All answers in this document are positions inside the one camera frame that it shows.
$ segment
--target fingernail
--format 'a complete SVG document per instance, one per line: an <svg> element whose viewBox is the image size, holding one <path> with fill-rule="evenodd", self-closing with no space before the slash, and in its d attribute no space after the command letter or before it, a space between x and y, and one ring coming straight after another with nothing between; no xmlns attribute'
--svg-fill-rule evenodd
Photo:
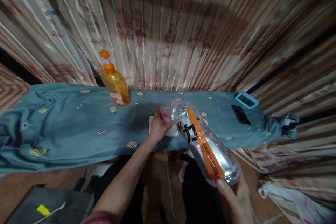
<svg viewBox="0 0 336 224"><path fill-rule="evenodd" d="M226 184L225 184L225 182L222 179L218 179L216 181L216 184L219 187L219 189L225 190Z"/></svg>

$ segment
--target plastic bottle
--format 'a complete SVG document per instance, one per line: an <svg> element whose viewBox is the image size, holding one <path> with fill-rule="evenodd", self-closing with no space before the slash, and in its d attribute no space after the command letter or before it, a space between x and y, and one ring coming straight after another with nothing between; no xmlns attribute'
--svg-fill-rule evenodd
<svg viewBox="0 0 336 224"><path fill-rule="evenodd" d="M205 124L197 109L180 98L163 104L160 109L164 124L173 121L191 149L207 182L223 179L229 186L238 182L241 174L239 162Z"/></svg>
<svg viewBox="0 0 336 224"><path fill-rule="evenodd" d="M112 100L119 106L127 106L131 99L128 93L127 83L124 76L115 70L114 65L108 61L110 53L105 50L99 52L100 57L105 59L104 72L101 79L110 93Z"/></svg>

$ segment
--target beige curtain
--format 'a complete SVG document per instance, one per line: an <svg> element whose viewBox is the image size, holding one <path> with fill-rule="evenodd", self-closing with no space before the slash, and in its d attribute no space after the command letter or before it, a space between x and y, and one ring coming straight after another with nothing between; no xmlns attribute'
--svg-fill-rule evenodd
<svg viewBox="0 0 336 224"><path fill-rule="evenodd" d="M298 126L295 140L278 140L262 146L234 149L261 173L336 158L336 115Z"/></svg>
<svg viewBox="0 0 336 224"><path fill-rule="evenodd" d="M245 91L335 24L334 0L48 0L130 88Z"/></svg>
<svg viewBox="0 0 336 224"><path fill-rule="evenodd" d="M29 91L29 85L17 75L0 64L0 115L19 102L22 95Z"/></svg>
<svg viewBox="0 0 336 224"><path fill-rule="evenodd" d="M336 210L335 180L336 159L331 159L270 174L260 182L300 190L314 201Z"/></svg>
<svg viewBox="0 0 336 224"><path fill-rule="evenodd" d="M252 95L264 112L273 116L291 111L304 117L335 107L335 56L333 36Z"/></svg>
<svg viewBox="0 0 336 224"><path fill-rule="evenodd" d="M0 0L0 46L47 82L96 85L88 61L42 0Z"/></svg>

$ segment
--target leg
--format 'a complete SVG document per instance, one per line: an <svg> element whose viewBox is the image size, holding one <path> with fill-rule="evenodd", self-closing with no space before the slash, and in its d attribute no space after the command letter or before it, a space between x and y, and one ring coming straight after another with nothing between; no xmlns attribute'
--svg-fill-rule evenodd
<svg viewBox="0 0 336 224"><path fill-rule="evenodd" d="M115 176L121 171L124 165L129 161L131 155L122 156L115 164L104 173L94 189L94 202L97 203L103 192L109 186ZM136 185L131 202L122 218L121 223L143 223L141 207L144 198L144 184L140 177Z"/></svg>
<svg viewBox="0 0 336 224"><path fill-rule="evenodd" d="M188 162L182 182L186 223L226 223L217 188L208 184L195 159L186 154L180 159Z"/></svg>

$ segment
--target human hand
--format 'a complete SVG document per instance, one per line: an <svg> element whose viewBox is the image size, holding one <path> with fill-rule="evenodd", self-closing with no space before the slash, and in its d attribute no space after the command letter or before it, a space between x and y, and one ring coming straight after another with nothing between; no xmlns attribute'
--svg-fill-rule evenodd
<svg viewBox="0 0 336 224"><path fill-rule="evenodd" d="M243 174L241 174L237 184L233 185L236 193L222 179L216 181L216 186L221 198L226 222L229 224L253 224L250 189Z"/></svg>
<svg viewBox="0 0 336 224"><path fill-rule="evenodd" d="M160 117L160 107L157 107L155 110L154 118L152 121L149 139L154 141L157 144L167 133L167 131L172 127L173 122L164 125Z"/></svg>

